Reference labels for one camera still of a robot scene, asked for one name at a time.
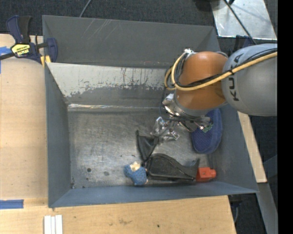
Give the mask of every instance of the bin floor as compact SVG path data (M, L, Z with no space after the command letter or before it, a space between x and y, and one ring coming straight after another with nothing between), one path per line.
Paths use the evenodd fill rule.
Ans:
M131 112L68 112L71 183L73 188L132 185L123 172L124 166L141 162L136 144L136 130L150 136L158 109ZM156 146L154 153L163 153L182 165L191 165L197 158L200 167L208 166L208 157L194 151L191 136L177 126L176 141Z

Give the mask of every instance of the gray bin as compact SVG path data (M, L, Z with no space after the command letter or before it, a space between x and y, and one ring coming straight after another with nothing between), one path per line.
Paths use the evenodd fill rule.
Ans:
M189 132L156 147L183 165L197 158L217 178L206 183L150 181L133 186L123 168L140 162L135 132L149 135L165 70L185 48L220 51L213 27L43 16L43 36L58 42L45 68L48 204L65 207L258 191L237 111L221 108L218 149L200 155Z

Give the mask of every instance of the wooden table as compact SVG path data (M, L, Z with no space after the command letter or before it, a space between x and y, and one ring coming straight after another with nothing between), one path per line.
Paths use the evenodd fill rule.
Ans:
M10 35L0 34L0 47L13 44ZM266 182L249 117L239 117L256 180ZM0 234L42 234L45 215L62 215L64 234L236 233L227 196L50 209L46 154L43 67L6 59L0 74L0 199L24 199L24 208L0 210Z

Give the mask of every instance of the blue cloth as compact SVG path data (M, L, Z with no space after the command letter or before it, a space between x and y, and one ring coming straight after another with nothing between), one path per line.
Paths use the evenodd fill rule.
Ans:
M147 182L147 172L143 167L133 172L130 165L126 165L124 173L127 177L131 178L134 185L144 185Z
M193 147L200 154L211 154L214 152L219 146L223 131L219 108L209 111L206 116L210 117L213 122L211 129L204 133L200 128L197 128L191 133Z

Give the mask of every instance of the black mat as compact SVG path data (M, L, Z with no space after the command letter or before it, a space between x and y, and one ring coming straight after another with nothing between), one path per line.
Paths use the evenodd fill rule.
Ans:
M278 36L278 0L264 0ZM42 35L42 15L79 17L88 0L0 0L0 33L13 15L30 15L31 35ZM214 26L207 0L93 0L83 17ZM230 53L234 39L219 39L223 52ZM277 117L251 117L259 151L265 162L277 154ZM277 181L271 183L276 206ZM238 234L264 234L265 228L255 195L241 195L236 229Z

